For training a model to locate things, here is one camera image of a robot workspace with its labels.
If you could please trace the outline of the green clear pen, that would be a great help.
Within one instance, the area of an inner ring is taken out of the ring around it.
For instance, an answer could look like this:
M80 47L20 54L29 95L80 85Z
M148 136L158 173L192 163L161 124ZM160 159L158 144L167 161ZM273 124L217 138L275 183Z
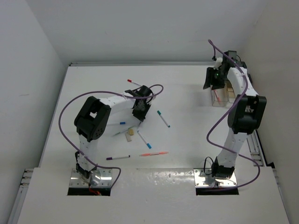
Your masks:
M116 135L119 135L119 134L121 134L121 133L125 133L125 132L127 132L129 129L132 129L132 128L134 128L134 127L135 127L135 126L128 127L128 128L126 128L126 129L124 129L124 130L119 131L118 133L113 134L112 136L116 136Z

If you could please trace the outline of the orange highlighter pen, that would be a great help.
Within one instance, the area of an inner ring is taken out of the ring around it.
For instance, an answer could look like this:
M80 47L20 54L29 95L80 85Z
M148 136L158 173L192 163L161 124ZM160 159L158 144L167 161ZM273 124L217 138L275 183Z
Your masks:
M154 156L154 155L164 155L164 154L168 154L169 152L167 151L163 151L163 152L156 152L156 153L145 153L145 154L141 154L139 155L140 157L146 157L146 156Z

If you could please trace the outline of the pink highlighter pen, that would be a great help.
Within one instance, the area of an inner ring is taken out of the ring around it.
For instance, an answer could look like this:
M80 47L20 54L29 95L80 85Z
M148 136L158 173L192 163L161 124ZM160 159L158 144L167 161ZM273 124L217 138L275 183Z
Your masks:
M217 90L214 90L214 94L215 94L215 96L216 96L216 98L217 98L217 102L218 102L218 104L221 104L221 98L220 98L220 96L219 96Z

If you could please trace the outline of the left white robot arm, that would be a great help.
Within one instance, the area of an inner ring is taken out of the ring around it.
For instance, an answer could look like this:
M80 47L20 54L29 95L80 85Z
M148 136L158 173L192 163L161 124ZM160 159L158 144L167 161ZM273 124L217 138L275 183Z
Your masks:
M143 122L154 98L153 91L143 85L139 89L127 90L122 94L112 94L108 98L90 96L77 114L74 125L79 136L79 150L76 153L76 170L87 180L97 166L92 164L91 157L96 154L98 139L105 132L109 117L126 109Z

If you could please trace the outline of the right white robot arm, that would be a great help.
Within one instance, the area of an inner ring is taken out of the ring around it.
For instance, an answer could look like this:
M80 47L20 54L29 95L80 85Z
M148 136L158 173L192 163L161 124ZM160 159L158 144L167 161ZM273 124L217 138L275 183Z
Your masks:
M212 177L228 179L235 170L236 158L244 141L261 124L267 99L253 88L246 63L238 59L236 51L226 51L222 57L214 57L213 60L214 66L206 70L203 89L216 91L230 82L235 94L234 104L226 115L228 136L211 170Z

